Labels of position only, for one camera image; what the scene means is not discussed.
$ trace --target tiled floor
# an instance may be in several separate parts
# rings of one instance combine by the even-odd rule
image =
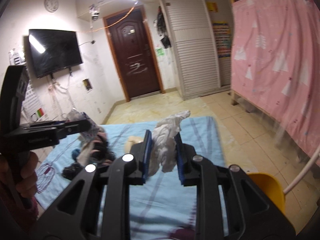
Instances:
[[[259,113],[248,114],[241,105],[230,104],[228,92],[183,101],[177,92],[140,98],[116,107],[107,124],[160,120],[189,109],[191,116],[213,116],[219,126],[226,164],[236,163],[245,171],[274,175],[286,187],[301,171],[296,147],[283,139],[274,143],[273,122]],[[316,210],[320,180],[311,172],[286,196],[286,216],[299,232]]]

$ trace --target pink curtain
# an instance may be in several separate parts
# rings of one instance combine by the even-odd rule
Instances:
[[[310,0],[240,0],[233,13],[232,89],[312,155],[320,143],[318,8]]]

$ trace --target yellow chair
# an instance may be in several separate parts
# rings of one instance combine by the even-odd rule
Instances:
[[[270,198],[285,215],[284,194],[278,180],[267,173],[248,173],[250,179]]]

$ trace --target louvered cabinet door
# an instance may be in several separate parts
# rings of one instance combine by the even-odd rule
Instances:
[[[204,0],[163,0],[184,98],[220,87],[219,63]]]
[[[231,5],[229,0],[205,0],[206,2],[214,2],[217,4],[217,12],[209,12],[210,20],[212,22],[223,22],[227,23],[228,27],[233,33],[233,15],[232,15],[232,10],[231,10]],[[221,33],[215,33],[216,40],[217,37],[221,35]],[[230,85],[231,83],[231,60],[230,57],[222,57],[221,55],[219,56],[219,69],[220,69],[220,78],[221,78],[221,85]]]

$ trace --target television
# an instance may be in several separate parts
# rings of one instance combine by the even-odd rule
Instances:
[[[83,63],[76,32],[30,29],[29,43],[37,78]]]

